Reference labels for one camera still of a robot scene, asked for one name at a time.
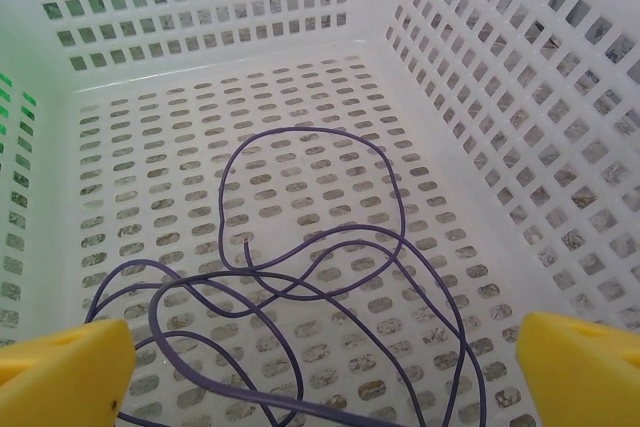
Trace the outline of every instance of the basket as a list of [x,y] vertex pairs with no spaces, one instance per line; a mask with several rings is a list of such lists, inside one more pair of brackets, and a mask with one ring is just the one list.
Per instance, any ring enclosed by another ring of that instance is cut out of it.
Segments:
[[[215,199],[235,148],[275,127],[341,128],[394,163],[408,237],[451,289],[482,365],[489,425],[540,425],[515,361],[524,314],[640,328],[635,3],[2,0],[0,345],[80,324],[124,261],[222,269]],[[336,225],[398,225],[380,159],[330,135],[257,142],[227,189],[225,249],[237,265],[246,240],[265,261]],[[280,268],[300,272],[329,245]],[[332,290],[382,261],[338,251],[313,282]],[[110,289],[160,278],[143,266],[123,274]],[[457,340],[398,274],[341,302],[389,346],[439,426]],[[150,295],[134,292],[106,315],[141,340]],[[301,359],[305,398],[415,424],[391,364],[331,306],[282,302],[268,314]],[[259,319],[211,317],[175,291],[161,322],[204,333],[261,390],[292,395],[290,365]],[[202,373],[241,382],[206,346],[176,348]],[[477,423],[477,387],[466,367],[453,425]],[[153,345],[138,352],[123,411],[172,426],[266,425],[255,405],[190,384]],[[299,415],[291,425],[326,423]]]

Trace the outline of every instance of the yellow plastic part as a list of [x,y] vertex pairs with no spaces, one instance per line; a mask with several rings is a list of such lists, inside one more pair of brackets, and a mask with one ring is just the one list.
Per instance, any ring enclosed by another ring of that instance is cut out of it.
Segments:
[[103,320],[0,349],[0,424],[113,427],[135,352],[127,324]]
[[517,352],[544,427],[640,425],[640,335],[533,313]]

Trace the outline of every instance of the white plastic basket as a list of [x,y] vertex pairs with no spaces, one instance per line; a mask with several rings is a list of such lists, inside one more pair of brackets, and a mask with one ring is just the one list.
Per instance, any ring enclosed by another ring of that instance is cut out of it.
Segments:
[[[636,3],[2,0],[0,344],[80,323],[125,260],[221,268],[215,194],[239,142],[276,126],[343,127],[394,161],[409,238],[450,286],[483,366],[489,425],[539,425],[514,358],[526,312],[640,328]],[[293,134],[257,147],[231,178],[233,254],[245,238],[267,260],[344,222],[397,226],[389,179],[366,149]],[[333,289],[381,259],[339,252],[314,281]],[[416,278],[446,310],[426,273]],[[152,279],[131,269],[115,287]],[[108,312],[136,339],[149,296]],[[456,339],[391,270],[344,304],[391,346],[440,425]],[[391,364],[334,309],[279,303],[270,315],[302,359],[306,398],[415,423]],[[290,392],[259,322],[210,318],[182,293],[167,297],[162,322],[232,349],[262,390]],[[237,381],[204,346],[179,347]],[[454,424],[474,425],[477,402],[465,370]],[[175,426],[265,425],[255,406],[188,384],[155,347],[138,355],[124,410]]]

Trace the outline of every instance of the basket floor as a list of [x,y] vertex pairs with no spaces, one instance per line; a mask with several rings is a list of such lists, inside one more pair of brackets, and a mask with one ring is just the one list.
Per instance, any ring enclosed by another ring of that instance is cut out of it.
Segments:
[[[358,55],[313,55],[238,64],[225,73],[198,71],[153,84],[108,87],[92,102],[78,102],[81,120],[70,135],[68,168],[71,277],[82,288],[68,297],[71,318],[80,315],[106,273],[133,258],[160,259],[182,273],[221,269],[217,254],[216,195],[221,169],[239,142],[275,127],[345,128],[386,148],[401,178],[408,237],[438,268],[465,319],[487,381],[489,425],[536,425],[532,403],[515,362],[515,338],[523,309],[501,267],[469,225],[465,212],[437,174],[427,151],[385,88],[384,72]],[[257,261],[272,259],[305,236],[346,222],[398,228],[391,185],[380,159],[363,146],[331,135],[287,134],[257,142],[241,155],[229,179],[227,254],[242,264],[242,242],[251,240]],[[393,250],[394,243],[382,242]],[[279,267],[299,273],[325,240]],[[352,283],[380,265],[370,249],[336,252],[313,282],[326,289]],[[428,273],[410,255],[416,279],[448,312]],[[117,286],[158,279],[151,268],[132,268]],[[252,299],[265,296],[255,283],[229,280]],[[220,292],[212,301],[238,309]],[[427,419],[440,425],[457,358],[457,340],[434,318],[395,269],[343,300],[406,366]],[[150,295],[139,292],[108,315],[129,320],[136,340],[148,334]],[[183,292],[165,298],[167,330],[193,329],[233,351],[261,390],[293,393],[283,349],[254,318],[213,318]],[[408,394],[390,362],[358,329],[325,303],[280,301],[267,309],[290,339],[305,377],[306,398],[351,412],[417,425]],[[203,373],[237,384],[215,353],[178,342],[184,357]],[[476,425],[477,382],[468,365],[452,425]],[[182,379],[155,347],[138,355],[124,410],[172,426],[265,425],[253,405],[220,399]],[[321,425],[299,417],[291,425]]]

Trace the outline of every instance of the wire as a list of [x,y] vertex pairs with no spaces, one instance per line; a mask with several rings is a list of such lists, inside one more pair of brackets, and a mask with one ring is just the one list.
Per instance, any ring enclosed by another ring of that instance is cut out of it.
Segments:
[[[313,133],[323,133],[323,134],[332,134],[339,135],[343,137],[347,137],[356,142],[366,145],[371,151],[377,154],[383,161],[388,174],[389,179],[393,188],[393,197],[396,200],[398,205],[398,213],[400,216],[400,232],[396,233],[393,230],[385,229],[383,227],[379,227],[376,225],[367,225],[367,224],[350,224],[350,225],[341,225],[335,227],[333,229],[329,229],[320,233],[313,235],[311,238],[305,240],[298,246],[289,250],[288,252],[280,255],[279,257],[264,262],[262,264],[254,264],[251,258],[251,251],[249,248],[249,242],[245,242],[243,245],[244,257],[247,263],[247,267],[237,267],[233,265],[227,259],[224,250],[224,229],[225,229],[225,215],[224,215],[224,194],[226,190],[226,183],[229,174],[232,172],[233,163],[236,158],[242,153],[242,151],[251,143],[267,136],[290,133],[290,132],[313,132]],[[414,246],[411,242],[406,239],[406,216],[404,205],[402,202],[402,195],[400,193],[400,188],[398,187],[398,183],[396,180],[396,175],[393,172],[391,161],[384,154],[382,149],[374,145],[373,143],[358,137],[354,134],[350,134],[345,131],[334,130],[334,129],[326,129],[322,127],[284,127],[278,129],[272,129],[260,134],[254,135],[244,141],[231,155],[227,165],[225,166],[221,180],[220,187],[218,193],[218,213],[220,216],[220,228],[218,230],[218,249],[220,255],[220,261],[226,267],[226,271],[213,272],[208,274],[200,274],[194,275],[190,277],[181,277],[175,271],[167,267],[166,265],[149,259],[136,259],[124,262],[119,265],[113,271],[111,271],[104,281],[98,287],[94,298],[91,301],[89,306],[85,323],[93,321],[97,315],[109,304],[111,304],[116,299],[126,295],[127,293],[138,291],[138,290],[154,290],[153,296],[151,298],[151,302],[149,304],[149,312],[148,312],[148,320],[149,327],[151,330],[151,337],[139,342],[135,348],[136,350],[149,345],[150,343],[156,343],[160,351],[165,355],[167,360],[173,365],[177,372],[182,374],[186,379],[190,380],[195,385],[206,389],[209,392],[219,394],[225,397],[230,397],[238,400],[243,400],[246,402],[252,402],[259,404],[262,411],[264,412],[269,425],[273,427],[286,427],[295,417],[297,413],[304,413],[316,417],[320,417],[323,419],[327,419],[334,422],[339,422],[341,424],[350,425],[353,427],[399,427],[397,424],[390,423],[383,420],[371,419],[368,417],[351,414],[348,412],[336,411],[334,409],[330,409],[328,407],[314,404],[304,400],[304,382],[302,376],[302,370],[300,369],[300,365],[298,360],[287,341],[286,337],[282,334],[282,332],[277,328],[277,326],[273,323],[273,321],[264,313],[265,307],[272,304],[276,300],[288,300],[292,302],[314,302],[314,301],[325,301],[330,303],[333,307],[342,312],[347,318],[349,318],[355,325],[357,325],[360,330],[376,345],[376,347],[389,359],[389,361],[393,364],[393,366],[398,371],[398,374],[403,381],[404,385],[409,392],[409,397],[411,399],[411,403],[416,413],[416,417],[418,419],[418,423],[420,427],[426,427],[426,422],[424,416],[422,414],[422,410],[419,405],[418,397],[415,393],[415,390],[411,384],[411,381],[407,377],[405,370],[402,368],[398,360],[394,357],[391,351],[384,346],[384,344],[375,336],[375,334],[366,326],[362,321],[360,321],[349,309],[344,307],[340,302],[338,302],[335,297],[339,295],[343,295],[345,293],[351,292],[354,289],[364,285],[369,282],[371,279],[380,275],[391,265],[395,265],[400,272],[404,275],[407,281],[411,284],[415,292],[420,296],[422,301],[431,309],[434,315],[449,329],[453,335],[456,336],[459,340],[460,344],[460,353],[458,355],[458,360],[456,363],[456,368],[453,374],[453,380],[451,384],[451,393],[449,395],[449,400],[447,402],[447,408],[445,411],[445,416],[443,418],[442,426],[447,427],[451,421],[451,417],[453,415],[453,409],[455,406],[455,400],[458,390],[458,385],[460,382],[460,376],[462,373],[462,368],[465,362],[465,358],[468,355],[471,360],[471,364],[475,371],[477,380],[478,380],[478,394],[480,398],[480,419],[479,426],[486,427],[487,424],[487,395],[486,388],[484,384],[484,377],[482,374],[482,369],[476,356],[473,352],[473,349],[469,345],[466,339],[464,323],[462,320],[462,316],[460,315],[460,311],[456,306],[455,300],[446,284],[442,280],[442,278],[438,275],[435,268],[430,264],[430,262],[424,257],[422,252]],[[323,250],[317,258],[311,263],[311,265],[300,275],[299,277],[292,277],[290,275],[270,272],[267,269],[276,267],[283,262],[291,259],[296,254],[302,252],[303,250],[311,247],[316,242],[324,240],[328,237],[331,237],[336,234],[345,233],[345,232],[375,232],[377,234],[384,234],[392,239],[397,241],[397,244],[393,251],[383,247],[381,245],[375,244],[373,242],[369,242],[363,239],[357,240],[349,240],[344,242],[339,242],[334,244],[333,246]],[[324,292],[318,287],[309,284],[306,282],[306,279],[314,272],[316,267],[331,253],[336,250],[345,248],[345,247],[370,247],[376,249],[387,257],[387,260],[377,269],[375,269],[372,273],[364,276],[357,282],[354,282],[346,287],[336,289],[330,292]],[[413,279],[411,274],[407,271],[406,267],[400,262],[398,259],[398,255],[402,251],[403,248],[408,249],[413,253],[420,263],[426,268],[429,274],[434,278],[436,284],[444,294],[445,299],[447,300],[451,310],[453,312],[455,325],[447,319],[447,317],[435,306],[435,304],[427,297],[427,295],[422,291],[420,286]],[[150,266],[155,269],[160,270],[164,274],[166,274],[171,282],[168,283],[141,283],[134,284],[131,286],[127,286],[111,295],[108,295],[104,300],[100,300],[108,285],[113,281],[113,279],[125,269],[132,266],[145,265]],[[263,300],[257,305],[254,304],[250,299],[243,296],[239,292],[236,292],[231,287],[227,286],[223,279],[226,277],[249,277],[253,278],[261,285],[266,291],[268,291],[271,297]],[[267,280],[279,280],[285,281],[288,285],[282,289],[277,289],[267,283]],[[244,305],[245,309],[236,312],[227,312],[220,307],[216,306],[212,302],[210,302],[201,292],[199,292],[195,286],[197,285],[206,285],[209,287],[216,288],[225,294],[229,295],[233,299],[237,300],[239,303]],[[216,342],[194,332],[188,331],[173,331],[173,332],[163,332],[160,327],[160,321],[158,318],[158,305],[162,297],[171,289],[175,288],[184,288],[189,292],[198,302],[200,302],[206,309],[211,310],[215,314],[228,318],[228,319],[238,319],[243,318],[249,315],[257,316],[271,331],[273,336],[280,343],[282,348],[285,351],[287,359],[291,365],[293,370],[293,375],[295,378],[296,385],[296,395],[295,398],[283,397],[276,394],[269,394],[260,392],[256,385],[251,381],[249,375],[242,369],[240,364],[233,358],[231,354],[229,354],[222,346],[217,344]],[[303,288],[309,293],[306,295],[301,294],[293,294],[291,293],[296,288]],[[200,374],[196,370],[194,370],[191,366],[189,366],[180,355],[175,351],[175,349],[171,346],[168,339],[173,337],[184,337],[190,338],[197,342],[200,342],[207,347],[218,352],[228,363],[229,365],[238,373],[242,381],[246,385],[246,389],[240,387],[234,387],[227,384],[223,384],[221,382],[217,382],[213,379],[205,377]],[[271,408],[280,408],[288,410],[289,413],[280,421],[276,419]],[[159,424],[157,422],[152,422],[145,419],[139,419],[133,417],[131,415],[125,413],[119,413],[118,417],[127,422],[140,425],[143,427],[167,427],[164,424]]]

